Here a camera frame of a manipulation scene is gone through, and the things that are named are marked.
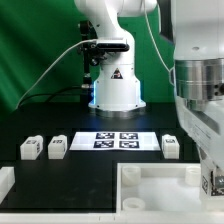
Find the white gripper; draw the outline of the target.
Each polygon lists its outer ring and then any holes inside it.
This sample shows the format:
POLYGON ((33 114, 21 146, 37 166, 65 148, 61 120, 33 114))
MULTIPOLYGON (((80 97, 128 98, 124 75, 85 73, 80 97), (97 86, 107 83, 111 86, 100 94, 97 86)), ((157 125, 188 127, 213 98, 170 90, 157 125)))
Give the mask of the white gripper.
POLYGON ((200 163, 209 167, 210 157, 224 167, 224 100, 207 102, 203 112, 188 109, 181 97, 175 102, 181 127, 199 146, 200 163))

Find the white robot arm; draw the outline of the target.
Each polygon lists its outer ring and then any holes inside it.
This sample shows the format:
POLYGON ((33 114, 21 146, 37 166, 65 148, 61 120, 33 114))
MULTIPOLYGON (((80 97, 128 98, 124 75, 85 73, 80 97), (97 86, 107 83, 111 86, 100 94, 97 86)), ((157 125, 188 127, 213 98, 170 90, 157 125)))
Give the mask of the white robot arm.
POLYGON ((89 107, 102 114, 142 109, 135 41, 120 17, 160 10, 160 32, 172 41, 171 79, 181 127, 201 161, 224 170, 224 0, 74 0, 93 25, 100 73, 89 107))

